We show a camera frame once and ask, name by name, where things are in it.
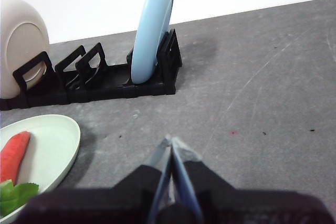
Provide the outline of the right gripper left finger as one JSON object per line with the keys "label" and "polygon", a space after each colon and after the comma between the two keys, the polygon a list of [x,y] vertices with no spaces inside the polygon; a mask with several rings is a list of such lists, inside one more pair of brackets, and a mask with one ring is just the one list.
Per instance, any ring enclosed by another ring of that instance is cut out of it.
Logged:
{"label": "right gripper left finger", "polygon": [[143,164],[113,187],[113,223],[155,223],[170,180],[171,147],[168,135]]}

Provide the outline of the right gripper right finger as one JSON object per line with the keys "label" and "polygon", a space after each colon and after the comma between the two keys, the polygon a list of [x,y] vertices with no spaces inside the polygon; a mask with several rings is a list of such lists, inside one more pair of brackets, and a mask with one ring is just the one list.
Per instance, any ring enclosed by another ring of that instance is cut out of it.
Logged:
{"label": "right gripper right finger", "polygon": [[178,137],[172,138],[172,160],[177,202],[191,211],[196,223],[206,223],[215,197],[231,194],[235,188],[209,169],[202,157]]}

